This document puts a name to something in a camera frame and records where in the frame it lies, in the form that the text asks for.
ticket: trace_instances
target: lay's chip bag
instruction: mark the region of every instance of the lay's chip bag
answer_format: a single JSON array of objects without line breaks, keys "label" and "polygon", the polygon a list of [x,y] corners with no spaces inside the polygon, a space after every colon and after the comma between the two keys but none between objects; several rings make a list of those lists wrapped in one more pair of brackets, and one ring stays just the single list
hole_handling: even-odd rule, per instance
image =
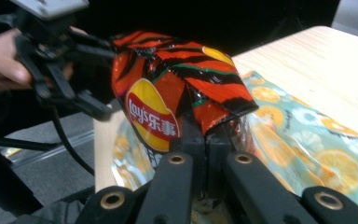
[{"label": "lay's chip bag", "polygon": [[193,41],[137,31],[116,35],[112,90],[149,160],[157,164],[192,110],[206,135],[257,105],[226,54]]}]

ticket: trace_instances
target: wooden table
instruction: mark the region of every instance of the wooden table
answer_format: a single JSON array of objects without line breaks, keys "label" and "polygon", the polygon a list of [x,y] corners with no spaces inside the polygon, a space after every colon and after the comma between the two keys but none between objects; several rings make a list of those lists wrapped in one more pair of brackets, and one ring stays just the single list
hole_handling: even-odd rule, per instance
[{"label": "wooden table", "polygon": [[233,61],[358,132],[358,36],[318,26]]}]

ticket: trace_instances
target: lay's logo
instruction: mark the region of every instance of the lay's logo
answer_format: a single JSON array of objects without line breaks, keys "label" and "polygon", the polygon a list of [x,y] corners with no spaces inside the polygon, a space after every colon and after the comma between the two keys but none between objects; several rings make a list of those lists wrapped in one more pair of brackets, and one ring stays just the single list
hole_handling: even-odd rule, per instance
[{"label": "lay's logo", "polygon": [[126,106],[131,123],[145,142],[167,152],[170,140],[179,136],[179,128],[153,84],[145,78],[136,81],[127,93]]}]

